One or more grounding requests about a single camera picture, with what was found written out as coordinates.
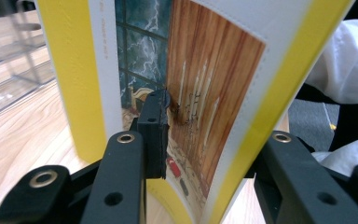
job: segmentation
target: white fabric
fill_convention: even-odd
[[[324,167],[351,176],[358,165],[358,140],[334,152],[313,152],[312,156]]]
[[[358,104],[358,20],[343,21],[306,80],[341,104]]]

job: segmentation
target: yellow book cover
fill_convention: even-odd
[[[221,221],[352,1],[48,1],[37,7],[78,155],[96,161],[148,93],[167,89],[176,223]]]

